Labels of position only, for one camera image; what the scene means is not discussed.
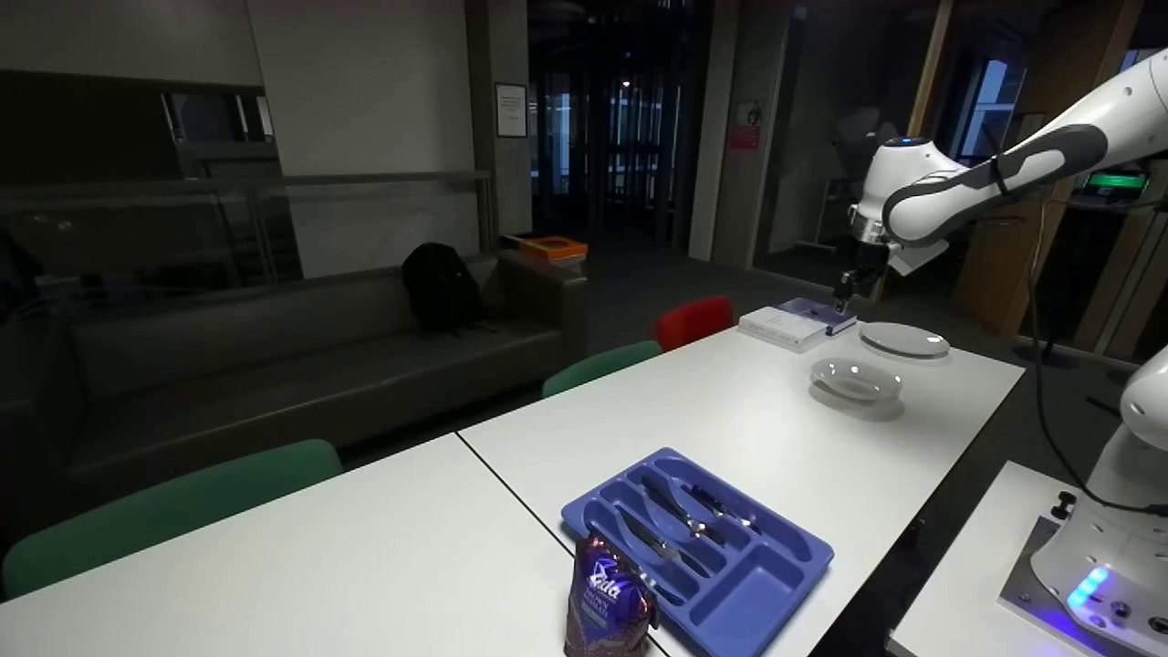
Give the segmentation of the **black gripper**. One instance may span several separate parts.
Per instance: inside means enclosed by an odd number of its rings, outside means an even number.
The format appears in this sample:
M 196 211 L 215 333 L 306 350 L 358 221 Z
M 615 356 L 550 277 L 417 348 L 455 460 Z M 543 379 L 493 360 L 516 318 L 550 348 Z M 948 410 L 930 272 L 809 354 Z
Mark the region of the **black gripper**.
M 831 297 L 836 297 L 839 303 L 868 298 L 868 297 L 875 293 L 875 283 L 882 280 L 882 272 L 887 272 L 887 255 L 882 255 L 882 252 L 867 255 L 867 258 L 850 264 L 850 267 L 839 272 Z

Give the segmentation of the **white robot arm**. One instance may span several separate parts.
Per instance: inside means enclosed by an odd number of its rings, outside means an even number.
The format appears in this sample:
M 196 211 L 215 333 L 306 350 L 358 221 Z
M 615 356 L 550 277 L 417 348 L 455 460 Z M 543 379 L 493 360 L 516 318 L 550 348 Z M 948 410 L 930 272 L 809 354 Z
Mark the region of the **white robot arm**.
M 934 143 L 880 143 L 847 207 L 859 258 L 839 272 L 836 297 L 856 298 L 882 269 L 923 269 L 948 248 L 948 233 L 1026 190 L 1147 159 L 1168 148 L 1168 51 L 1114 74 L 1024 143 L 959 164 Z

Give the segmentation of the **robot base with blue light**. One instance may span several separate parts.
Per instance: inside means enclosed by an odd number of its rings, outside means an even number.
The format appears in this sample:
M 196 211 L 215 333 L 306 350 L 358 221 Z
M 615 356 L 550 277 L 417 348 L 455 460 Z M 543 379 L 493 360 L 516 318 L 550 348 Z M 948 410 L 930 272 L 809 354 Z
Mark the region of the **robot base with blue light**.
M 1168 657 L 1168 348 L 1137 370 L 1087 480 L 1031 530 L 1002 597 L 1095 657 Z

